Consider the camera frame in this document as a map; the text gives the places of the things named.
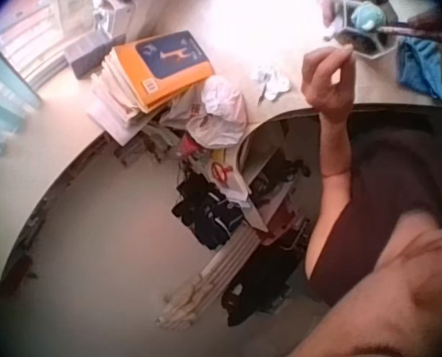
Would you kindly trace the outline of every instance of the stack of papers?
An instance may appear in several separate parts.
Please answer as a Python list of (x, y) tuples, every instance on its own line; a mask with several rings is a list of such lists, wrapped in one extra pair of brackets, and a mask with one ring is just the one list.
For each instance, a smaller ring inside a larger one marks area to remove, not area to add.
[(88, 114), (123, 146), (170, 99), (212, 74), (188, 31), (116, 46), (91, 76)]

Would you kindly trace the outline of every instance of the skin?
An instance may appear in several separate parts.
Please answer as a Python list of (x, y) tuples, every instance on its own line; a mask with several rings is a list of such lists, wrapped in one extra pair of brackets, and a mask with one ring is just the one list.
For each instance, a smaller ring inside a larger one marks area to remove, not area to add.
[[(332, 75), (340, 70), (340, 81)], [(330, 231), (350, 201), (352, 49), (304, 58), (302, 92), (320, 113), (321, 212), (306, 256), (310, 277)], [(442, 348), (442, 230), (423, 211), (399, 217), (374, 271), (334, 306), (292, 356), (437, 356)]]

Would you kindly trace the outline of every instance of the curved desk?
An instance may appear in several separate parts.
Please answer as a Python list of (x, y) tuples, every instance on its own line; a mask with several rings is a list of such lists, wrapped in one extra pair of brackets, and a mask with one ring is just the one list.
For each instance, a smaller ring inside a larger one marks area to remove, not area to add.
[[(428, 7), (426, 1), (392, 1), (400, 20)], [(298, 88), (306, 52), (325, 45), (316, 0), (184, 0), (169, 1), (157, 33), (189, 30), (218, 74), (239, 87), (246, 100), (249, 127), (286, 115), (311, 114)], [(250, 72), (275, 64), (292, 84), (274, 103), (257, 106), (260, 89)], [(356, 102), (431, 108), (428, 98), (400, 88), (394, 54), (376, 62), (357, 62)], [(25, 129), (8, 141), (0, 158), (0, 278), (4, 265), (31, 212), (66, 167), (103, 130), (86, 116), (90, 83), (77, 81), (66, 69), (40, 91), (42, 108)]]
[[(400, 21), (428, 6), (411, 0), (391, 3)], [(216, 73), (241, 90), (251, 124), (248, 132), (284, 112), (310, 108), (299, 90), (302, 60), (305, 53), (327, 45), (316, 0), (172, 1), (156, 32), (180, 30), (189, 30)], [(278, 67), (292, 88), (274, 103), (264, 100), (258, 106), (261, 90), (250, 73), (264, 63)], [(356, 103), (434, 105), (430, 98), (396, 84), (396, 51), (376, 61), (358, 60), (356, 71)]]

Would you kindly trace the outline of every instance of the finger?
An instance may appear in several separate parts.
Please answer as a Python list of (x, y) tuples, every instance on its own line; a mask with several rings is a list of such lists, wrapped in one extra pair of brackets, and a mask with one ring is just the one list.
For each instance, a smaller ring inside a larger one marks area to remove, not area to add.
[(335, 19), (333, 0), (324, 0), (322, 2), (322, 15), (324, 17), (324, 25), (328, 28)]
[(306, 54), (304, 56), (304, 63), (302, 63), (303, 82), (310, 83), (318, 65), (335, 50), (334, 47), (322, 47)]
[(338, 71), (345, 62), (351, 59), (352, 52), (352, 45), (347, 45), (329, 54), (328, 57), (318, 65), (312, 78), (312, 86), (317, 88), (329, 86), (333, 74)]
[(342, 94), (355, 95), (355, 78), (355, 60), (350, 58), (350, 60), (344, 62), (340, 68), (340, 82), (336, 90)]

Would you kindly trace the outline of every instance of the orange book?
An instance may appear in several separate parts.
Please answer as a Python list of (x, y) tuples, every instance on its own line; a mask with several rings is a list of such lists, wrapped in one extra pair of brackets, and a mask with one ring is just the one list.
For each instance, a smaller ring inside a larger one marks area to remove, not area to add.
[(119, 69), (143, 112), (167, 102), (192, 84), (210, 77), (209, 59), (189, 31), (116, 46)]

